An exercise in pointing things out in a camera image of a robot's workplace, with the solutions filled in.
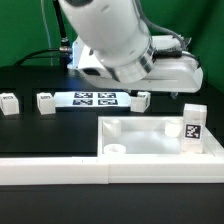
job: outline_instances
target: black cable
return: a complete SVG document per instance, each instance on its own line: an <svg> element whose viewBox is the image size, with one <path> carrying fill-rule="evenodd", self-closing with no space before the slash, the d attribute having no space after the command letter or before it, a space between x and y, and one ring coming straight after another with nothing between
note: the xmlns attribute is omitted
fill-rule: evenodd
<svg viewBox="0 0 224 224"><path fill-rule="evenodd" d="M186 57L190 57L193 58L195 61L198 62L198 68L201 67L201 62L199 60L198 57L196 57L195 55L187 52L187 51L178 51L178 50L173 50L173 51L169 51L169 50L159 50L159 51L155 51L153 53L153 59L163 59L163 58L181 58L182 56L186 56Z"/></svg>
<svg viewBox="0 0 224 224"><path fill-rule="evenodd" d="M49 53L49 52L59 52L58 48L50 48L50 49L44 49L44 50L40 50L40 51L35 51L31 54L26 55L24 58L20 59L19 61L17 61L14 66L20 66L24 61L26 61L29 58L32 58L35 55L38 54L43 54L43 53Z"/></svg>
<svg viewBox="0 0 224 224"><path fill-rule="evenodd" d="M62 14L61 14L61 8L60 8L58 0L53 0L53 5L54 5L55 14L56 14L56 18L58 21L60 35L61 35L61 45L62 46L70 46L69 40L67 38L64 21L63 21Z"/></svg>

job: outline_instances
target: green backdrop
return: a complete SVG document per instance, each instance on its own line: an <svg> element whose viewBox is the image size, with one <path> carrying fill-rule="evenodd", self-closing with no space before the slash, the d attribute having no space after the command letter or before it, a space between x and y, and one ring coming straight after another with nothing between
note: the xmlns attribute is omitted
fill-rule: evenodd
<svg viewBox="0 0 224 224"><path fill-rule="evenodd" d="M224 1L142 0L142 4L151 21L193 38L190 50L200 56L205 78L224 92ZM41 0L1 0L0 5L0 66L12 65L28 53L48 48ZM52 46L59 47L51 0L45 0L45 10ZM69 39L74 40L76 35L67 21L65 26ZM26 64L49 65L50 60L30 60Z"/></svg>

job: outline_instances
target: white plastic box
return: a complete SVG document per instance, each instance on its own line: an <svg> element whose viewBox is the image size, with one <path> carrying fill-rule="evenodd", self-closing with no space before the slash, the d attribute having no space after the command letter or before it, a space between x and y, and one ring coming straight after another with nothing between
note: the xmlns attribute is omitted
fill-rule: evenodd
<svg viewBox="0 0 224 224"><path fill-rule="evenodd" d="M103 123L117 119L119 137L103 133ZM98 158L109 164L109 183L224 182L224 149L205 128L202 154L181 151L181 135L165 135L170 117L100 117ZM118 145L114 153L104 153Z"/></svg>

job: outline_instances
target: small white cube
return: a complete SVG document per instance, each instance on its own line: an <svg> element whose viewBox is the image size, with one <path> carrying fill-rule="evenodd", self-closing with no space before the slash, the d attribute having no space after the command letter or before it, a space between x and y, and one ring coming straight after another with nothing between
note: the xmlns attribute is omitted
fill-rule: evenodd
<svg viewBox="0 0 224 224"><path fill-rule="evenodd" d="M144 113L150 105L151 94L138 92L137 97L131 97L131 111Z"/></svg>
<svg viewBox="0 0 224 224"><path fill-rule="evenodd" d="M55 114L55 100L50 93L37 94L37 106L42 115Z"/></svg>
<svg viewBox="0 0 224 224"><path fill-rule="evenodd" d="M19 114L19 102L13 93L0 94L0 107L4 115Z"/></svg>

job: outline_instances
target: white block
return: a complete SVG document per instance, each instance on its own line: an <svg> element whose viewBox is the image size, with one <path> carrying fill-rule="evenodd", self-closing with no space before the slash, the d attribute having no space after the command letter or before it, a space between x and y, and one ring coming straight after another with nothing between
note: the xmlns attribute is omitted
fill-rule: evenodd
<svg viewBox="0 0 224 224"><path fill-rule="evenodd" d="M184 129L181 141L183 152L203 153L203 133L207 116L207 106L185 104Z"/></svg>
<svg viewBox="0 0 224 224"><path fill-rule="evenodd" d="M150 105L150 99L149 92L138 92L137 97L131 97L131 111L144 113Z"/></svg>
<svg viewBox="0 0 224 224"><path fill-rule="evenodd" d="M19 114L19 102L13 93L0 94L0 107L4 115Z"/></svg>
<svg viewBox="0 0 224 224"><path fill-rule="evenodd" d="M55 100L50 93L37 94L37 106L42 115L55 114Z"/></svg>

